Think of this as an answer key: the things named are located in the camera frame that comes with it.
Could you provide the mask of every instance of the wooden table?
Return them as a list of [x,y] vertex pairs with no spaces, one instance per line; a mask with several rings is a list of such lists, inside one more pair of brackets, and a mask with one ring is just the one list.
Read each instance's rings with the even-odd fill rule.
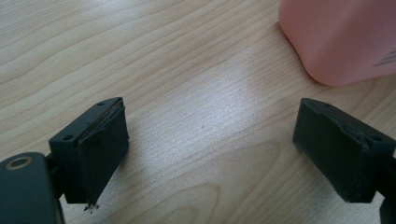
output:
[[131,147],[99,209],[67,223],[379,223],[291,142],[302,97],[396,138],[396,76],[344,87],[305,72],[278,1],[2,1],[0,159],[50,153],[91,105],[126,104]]

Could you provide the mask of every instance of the light wood surface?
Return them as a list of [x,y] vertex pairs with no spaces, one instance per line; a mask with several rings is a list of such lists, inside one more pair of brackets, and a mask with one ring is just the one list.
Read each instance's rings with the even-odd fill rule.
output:
[[67,223],[379,223],[291,142],[298,104],[396,138],[396,76],[327,87],[304,71],[277,0],[1,1],[0,159],[50,153],[91,105],[126,104],[131,147],[99,209]]

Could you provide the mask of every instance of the pink plastic container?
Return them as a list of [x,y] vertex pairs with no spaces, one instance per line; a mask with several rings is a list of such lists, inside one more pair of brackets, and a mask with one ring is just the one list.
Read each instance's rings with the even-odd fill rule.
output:
[[396,74],[396,0],[282,0],[279,23],[318,82]]

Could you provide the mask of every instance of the screw hole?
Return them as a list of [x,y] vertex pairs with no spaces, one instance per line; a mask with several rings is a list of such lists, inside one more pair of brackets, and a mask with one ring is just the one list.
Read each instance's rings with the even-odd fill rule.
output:
[[67,140],[72,139],[73,137],[74,137],[74,136],[73,136],[72,134],[69,134],[69,135],[65,136],[65,137],[63,138],[63,140],[64,140],[64,141],[67,141]]
[[382,141],[382,138],[381,138],[381,137],[378,137],[378,136],[373,136],[372,139],[375,140],[375,141],[377,141],[377,142]]
[[30,156],[27,157],[19,157],[6,165],[6,169],[8,170],[18,170],[21,169],[32,162],[33,158]]

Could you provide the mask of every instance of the black plastic part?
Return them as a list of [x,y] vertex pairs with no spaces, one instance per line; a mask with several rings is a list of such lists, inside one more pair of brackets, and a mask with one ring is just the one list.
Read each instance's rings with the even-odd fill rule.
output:
[[379,212],[381,224],[396,224],[396,204],[386,199],[382,202]]
[[396,207],[396,159],[392,158],[388,166],[384,166],[378,172],[376,179],[376,187],[389,203],[393,203]]
[[302,99],[293,142],[347,202],[369,203],[376,175],[391,162],[395,140],[342,110]]
[[44,155],[22,153],[0,163],[0,223],[64,223]]
[[67,185],[66,172],[55,162],[51,153],[46,157],[46,161],[54,195],[59,199],[64,194],[64,186]]
[[65,170],[68,203],[96,204],[129,148],[122,98],[100,102],[49,140],[53,160]]

